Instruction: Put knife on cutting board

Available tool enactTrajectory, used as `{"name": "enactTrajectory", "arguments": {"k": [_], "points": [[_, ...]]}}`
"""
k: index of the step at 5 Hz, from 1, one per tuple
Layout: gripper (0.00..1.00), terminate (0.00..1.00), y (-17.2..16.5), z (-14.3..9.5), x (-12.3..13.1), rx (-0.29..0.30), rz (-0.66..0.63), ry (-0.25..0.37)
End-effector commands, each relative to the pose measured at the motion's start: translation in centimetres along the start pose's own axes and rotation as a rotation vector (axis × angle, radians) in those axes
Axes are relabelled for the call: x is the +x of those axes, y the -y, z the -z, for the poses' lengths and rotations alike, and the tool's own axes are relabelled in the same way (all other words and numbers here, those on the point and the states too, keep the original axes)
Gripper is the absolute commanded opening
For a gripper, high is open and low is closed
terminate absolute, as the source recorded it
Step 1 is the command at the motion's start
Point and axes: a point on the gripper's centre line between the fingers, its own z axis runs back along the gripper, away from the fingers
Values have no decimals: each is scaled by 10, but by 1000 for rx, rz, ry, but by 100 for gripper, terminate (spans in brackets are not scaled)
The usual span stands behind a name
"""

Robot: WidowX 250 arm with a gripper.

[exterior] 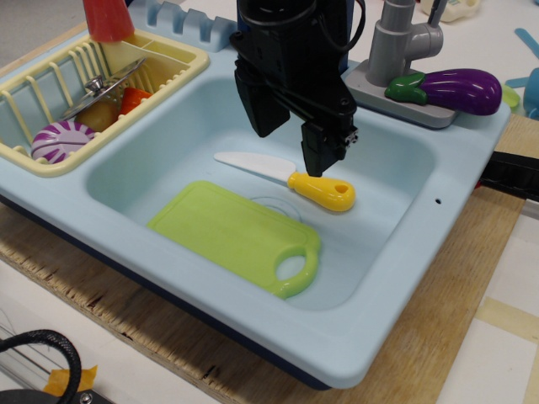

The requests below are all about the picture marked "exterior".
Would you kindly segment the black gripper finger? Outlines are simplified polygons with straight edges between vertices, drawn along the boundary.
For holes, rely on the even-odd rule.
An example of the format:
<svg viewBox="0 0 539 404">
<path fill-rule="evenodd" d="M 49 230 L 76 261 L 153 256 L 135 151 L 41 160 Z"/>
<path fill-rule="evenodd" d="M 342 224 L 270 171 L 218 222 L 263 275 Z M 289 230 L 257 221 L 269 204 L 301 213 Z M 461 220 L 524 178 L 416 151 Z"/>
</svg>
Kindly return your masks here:
<svg viewBox="0 0 539 404">
<path fill-rule="evenodd" d="M 290 119 L 290 111 L 275 99 L 272 89 L 263 80 L 237 69 L 235 82 L 248 120 L 259 137 L 270 135 Z"/>
<path fill-rule="evenodd" d="M 324 128 L 313 122 L 302 125 L 302 153 L 307 173 L 322 177 L 336 162 L 345 159 L 348 149 L 358 140 L 358 129 Z"/>
</svg>

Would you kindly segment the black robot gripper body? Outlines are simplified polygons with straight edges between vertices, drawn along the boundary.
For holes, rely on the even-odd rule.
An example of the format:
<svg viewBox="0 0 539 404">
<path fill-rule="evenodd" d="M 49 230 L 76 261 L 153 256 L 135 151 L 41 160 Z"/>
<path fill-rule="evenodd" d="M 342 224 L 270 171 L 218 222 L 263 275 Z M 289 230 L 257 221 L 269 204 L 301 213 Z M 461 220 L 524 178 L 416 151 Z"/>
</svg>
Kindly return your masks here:
<svg viewBox="0 0 539 404">
<path fill-rule="evenodd" d="M 236 70 L 263 80 L 305 121 L 350 126 L 356 107 L 341 79 L 353 45 L 351 1 L 239 1 Z"/>
</svg>

